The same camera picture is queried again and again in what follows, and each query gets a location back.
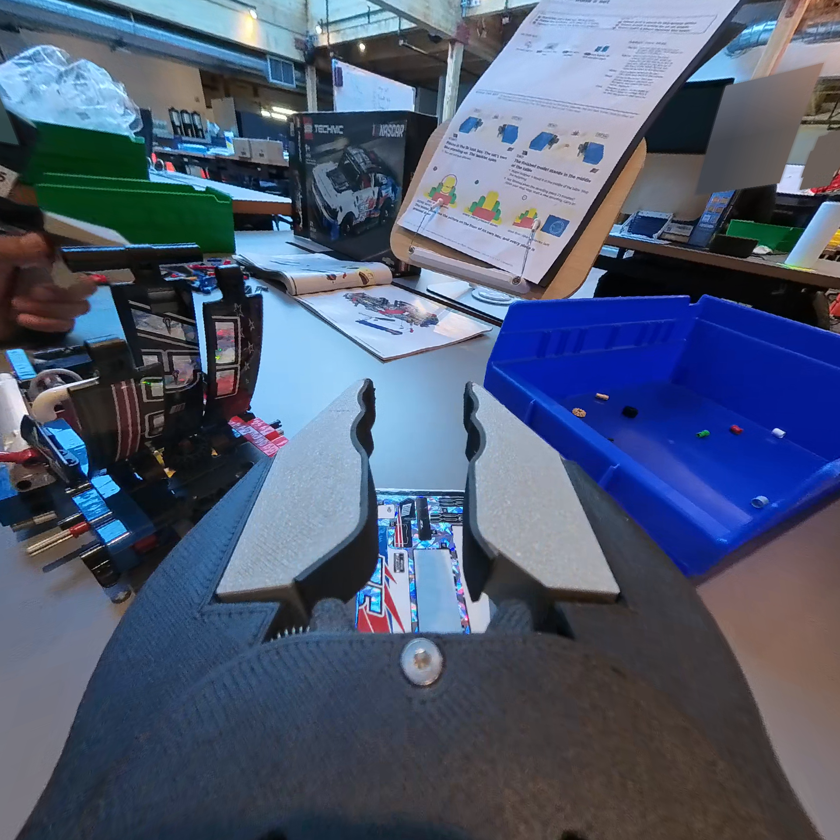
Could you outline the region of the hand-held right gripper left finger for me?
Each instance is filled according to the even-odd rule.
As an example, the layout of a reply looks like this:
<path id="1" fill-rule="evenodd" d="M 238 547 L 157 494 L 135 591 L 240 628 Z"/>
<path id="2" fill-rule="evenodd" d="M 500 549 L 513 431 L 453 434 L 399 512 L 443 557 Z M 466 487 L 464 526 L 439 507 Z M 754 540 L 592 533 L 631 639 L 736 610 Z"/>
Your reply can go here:
<path id="1" fill-rule="evenodd" d="M 274 458 L 218 583 L 221 602 L 350 601 L 377 561 L 371 379 L 350 385 Z"/>

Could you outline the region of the white whiteboard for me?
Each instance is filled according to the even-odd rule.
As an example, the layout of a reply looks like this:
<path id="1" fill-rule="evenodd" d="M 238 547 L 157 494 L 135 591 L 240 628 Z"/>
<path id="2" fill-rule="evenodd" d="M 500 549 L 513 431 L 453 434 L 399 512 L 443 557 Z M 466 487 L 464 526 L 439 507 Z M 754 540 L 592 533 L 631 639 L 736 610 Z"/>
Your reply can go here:
<path id="1" fill-rule="evenodd" d="M 416 90 L 399 81 L 331 59 L 335 112 L 414 112 Z"/>

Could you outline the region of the green plastic bin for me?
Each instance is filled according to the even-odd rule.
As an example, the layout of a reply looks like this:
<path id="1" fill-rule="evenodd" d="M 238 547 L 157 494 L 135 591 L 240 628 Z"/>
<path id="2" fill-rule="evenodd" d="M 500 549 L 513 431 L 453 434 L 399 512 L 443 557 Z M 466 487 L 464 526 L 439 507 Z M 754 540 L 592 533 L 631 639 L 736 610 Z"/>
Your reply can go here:
<path id="1" fill-rule="evenodd" d="M 756 246 L 770 249 L 775 254 L 789 254 L 804 234 L 803 227 L 788 227 L 776 224 L 762 224 L 749 220 L 731 220 L 726 235 L 735 238 L 748 238 L 756 241 Z"/>
<path id="2" fill-rule="evenodd" d="M 110 228 L 134 245 L 193 244 L 209 255 L 236 251 L 233 200 L 191 185 L 86 176 L 35 186 L 45 211 Z"/>
<path id="3" fill-rule="evenodd" d="M 20 179 L 40 183 L 47 174 L 149 181 L 142 139 L 126 134 L 36 122 L 38 139 Z"/>

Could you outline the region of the black cardboard box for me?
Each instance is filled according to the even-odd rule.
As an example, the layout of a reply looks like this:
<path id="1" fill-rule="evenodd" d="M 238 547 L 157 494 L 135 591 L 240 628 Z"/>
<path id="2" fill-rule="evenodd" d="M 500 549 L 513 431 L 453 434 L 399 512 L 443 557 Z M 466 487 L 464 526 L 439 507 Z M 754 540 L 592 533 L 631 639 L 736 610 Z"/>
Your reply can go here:
<path id="1" fill-rule="evenodd" d="M 410 111 L 301 112 L 289 122 L 292 230 L 339 256 L 380 261 L 394 277 L 418 269 L 391 234 L 435 117 Z"/>

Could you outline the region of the open instruction booklet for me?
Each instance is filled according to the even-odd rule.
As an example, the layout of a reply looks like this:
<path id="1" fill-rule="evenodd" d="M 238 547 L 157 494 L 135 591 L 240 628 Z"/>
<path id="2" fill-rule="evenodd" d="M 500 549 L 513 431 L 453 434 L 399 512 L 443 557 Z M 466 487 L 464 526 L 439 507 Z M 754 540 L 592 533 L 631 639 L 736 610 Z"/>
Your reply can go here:
<path id="1" fill-rule="evenodd" d="M 260 255 L 241 252 L 237 262 L 279 284 L 305 309 L 367 350 L 393 361 L 472 340 L 490 325 L 392 283 L 381 262 L 324 254 Z"/>

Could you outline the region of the pile of loose toy bricks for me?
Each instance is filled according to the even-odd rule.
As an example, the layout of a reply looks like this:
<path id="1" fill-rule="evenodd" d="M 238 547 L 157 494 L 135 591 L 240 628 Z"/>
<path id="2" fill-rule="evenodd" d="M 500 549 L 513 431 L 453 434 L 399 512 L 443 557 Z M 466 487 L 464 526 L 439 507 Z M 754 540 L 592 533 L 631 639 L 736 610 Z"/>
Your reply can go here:
<path id="1" fill-rule="evenodd" d="M 253 278 L 238 262 L 230 258 L 211 258 L 206 261 L 179 262 L 163 264 L 161 276 L 166 280 L 183 280 L 194 291 L 205 296 L 213 295 L 218 289 L 216 274 L 222 269 L 236 268 L 242 275 L 241 290 L 221 290 L 219 297 L 234 295 L 254 296 L 268 291 L 268 286 Z"/>

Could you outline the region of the blue plastic bin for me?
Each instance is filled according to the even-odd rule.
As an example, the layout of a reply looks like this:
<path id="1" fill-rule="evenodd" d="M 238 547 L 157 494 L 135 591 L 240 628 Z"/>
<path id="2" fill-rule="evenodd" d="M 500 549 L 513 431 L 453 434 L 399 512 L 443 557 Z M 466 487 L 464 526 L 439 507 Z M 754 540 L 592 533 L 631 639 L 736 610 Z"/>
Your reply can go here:
<path id="1" fill-rule="evenodd" d="M 705 296 L 518 302 L 490 354 L 485 388 L 572 460 L 689 577 L 800 518 L 839 488 L 839 339 L 832 332 Z M 683 385 L 780 442 L 778 494 L 718 521 L 584 422 L 566 396 L 647 382 Z"/>

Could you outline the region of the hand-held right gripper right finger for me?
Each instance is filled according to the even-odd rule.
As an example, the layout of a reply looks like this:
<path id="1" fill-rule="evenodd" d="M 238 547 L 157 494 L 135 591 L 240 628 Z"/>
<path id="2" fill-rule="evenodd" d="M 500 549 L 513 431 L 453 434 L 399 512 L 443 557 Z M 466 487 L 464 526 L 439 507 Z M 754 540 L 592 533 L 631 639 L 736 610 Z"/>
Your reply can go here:
<path id="1" fill-rule="evenodd" d="M 560 454 L 474 382 L 465 385 L 464 424 L 471 599 L 614 603 L 620 587 Z"/>

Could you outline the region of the toy brick vehicle model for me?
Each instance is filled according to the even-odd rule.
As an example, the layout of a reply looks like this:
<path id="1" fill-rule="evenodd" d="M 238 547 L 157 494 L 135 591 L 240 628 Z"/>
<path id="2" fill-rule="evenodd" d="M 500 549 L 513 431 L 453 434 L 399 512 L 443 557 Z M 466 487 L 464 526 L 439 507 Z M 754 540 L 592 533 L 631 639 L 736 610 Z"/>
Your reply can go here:
<path id="1" fill-rule="evenodd" d="M 161 560 L 287 440 L 250 408 L 264 306 L 219 269 L 205 296 L 161 276 L 206 261 L 193 244 L 64 247 L 58 266 L 108 283 L 122 334 L 47 350 L 6 350 L 23 393 L 28 447 L 2 453 L 2 526 L 45 571 L 78 560 L 112 603 L 134 570 Z"/>

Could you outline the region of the background work table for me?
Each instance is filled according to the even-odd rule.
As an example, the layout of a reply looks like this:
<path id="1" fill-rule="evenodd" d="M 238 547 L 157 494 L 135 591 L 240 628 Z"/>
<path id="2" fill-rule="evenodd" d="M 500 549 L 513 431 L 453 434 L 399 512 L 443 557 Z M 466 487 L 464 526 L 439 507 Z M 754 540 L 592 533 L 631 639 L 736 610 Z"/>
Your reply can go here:
<path id="1" fill-rule="evenodd" d="M 632 250 L 633 252 L 645 253 L 661 258 L 680 259 L 693 265 L 736 270 L 757 277 L 794 282 L 803 286 L 824 290 L 839 289 L 839 278 L 837 276 L 812 269 L 798 269 L 787 266 L 781 260 L 781 257 L 731 257 L 729 255 L 711 253 L 704 249 L 675 245 L 668 241 L 628 237 L 618 234 L 610 234 L 605 238 L 599 256 L 606 257 L 606 251 L 608 249 L 614 249 L 615 251 L 620 249 L 624 251 Z"/>

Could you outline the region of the holographic sticker sheet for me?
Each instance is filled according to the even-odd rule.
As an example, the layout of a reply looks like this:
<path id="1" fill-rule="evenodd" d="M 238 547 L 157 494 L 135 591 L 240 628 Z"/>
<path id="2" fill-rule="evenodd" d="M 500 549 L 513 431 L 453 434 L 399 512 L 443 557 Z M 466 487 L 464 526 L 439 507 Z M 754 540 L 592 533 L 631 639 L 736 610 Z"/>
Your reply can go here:
<path id="1" fill-rule="evenodd" d="M 482 633 L 486 596 L 474 601 L 461 570 L 463 492 L 378 489 L 378 557 L 355 596 L 354 624 L 367 634 Z"/>

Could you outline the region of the clear plastic bag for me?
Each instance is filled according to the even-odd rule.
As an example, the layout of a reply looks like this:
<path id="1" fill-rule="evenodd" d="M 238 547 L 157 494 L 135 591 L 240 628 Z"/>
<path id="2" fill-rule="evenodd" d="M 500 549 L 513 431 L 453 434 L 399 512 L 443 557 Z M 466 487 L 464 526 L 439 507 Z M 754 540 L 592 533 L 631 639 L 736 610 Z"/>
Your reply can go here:
<path id="1" fill-rule="evenodd" d="M 3 104 L 33 123 L 133 136 L 141 112 L 125 86 L 88 59 L 52 45 L 27 49 L 1 65 Z"/>

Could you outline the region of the white blue brick panel assembly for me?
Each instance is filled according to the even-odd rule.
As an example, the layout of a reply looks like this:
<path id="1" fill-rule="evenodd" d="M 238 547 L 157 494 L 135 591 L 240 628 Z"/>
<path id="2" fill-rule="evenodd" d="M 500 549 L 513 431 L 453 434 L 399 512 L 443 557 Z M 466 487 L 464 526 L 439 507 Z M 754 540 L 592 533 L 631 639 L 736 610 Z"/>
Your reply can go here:
<path id="1" fill-rule="evenodd" d="M 28 447 L 21 433 L 21 424 L 28 417 L 28 408 L 18 381 L 1 373 L 1 451 L 17 453 Z"/>

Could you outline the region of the grey desk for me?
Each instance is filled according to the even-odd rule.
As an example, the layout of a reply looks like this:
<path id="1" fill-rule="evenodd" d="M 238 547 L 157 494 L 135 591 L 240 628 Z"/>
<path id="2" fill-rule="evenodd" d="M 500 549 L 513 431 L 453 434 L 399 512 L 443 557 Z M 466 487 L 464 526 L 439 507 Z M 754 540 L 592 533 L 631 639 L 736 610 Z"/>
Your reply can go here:
<path id="1" fill-rule="evenodd" d="M 381 362 L 278 290 L 265 304 L 255 413 L 298 433 L 348 385 L 375 387 L 378 487 L 466 482 L 463 391 L 482 382 L 497 330 Z M 838 499 L 748 549 L 698 594 L 727 638 L 791 787 L 838 838 Z M 56 766 L 93 669 L 119 624 L 82 563 L 43 567 L 2 529 L 1 837 L 15 838 Z"/>

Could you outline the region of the scattered small brick pieces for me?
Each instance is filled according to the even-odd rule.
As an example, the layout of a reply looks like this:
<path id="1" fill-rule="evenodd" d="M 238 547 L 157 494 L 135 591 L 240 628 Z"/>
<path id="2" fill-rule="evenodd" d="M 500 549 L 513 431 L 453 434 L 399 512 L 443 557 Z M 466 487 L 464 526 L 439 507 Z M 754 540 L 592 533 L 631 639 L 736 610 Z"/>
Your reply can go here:
<path id="1" fill-rule="evenodd" d="M 664 381 L 568 395 L 561 404 L 585 412 L 584 422 L 624 456 L 720 522 L 740 522 L 752 499 L 777 494 L 774 455 L 780 440 L 717 402 Z"/>

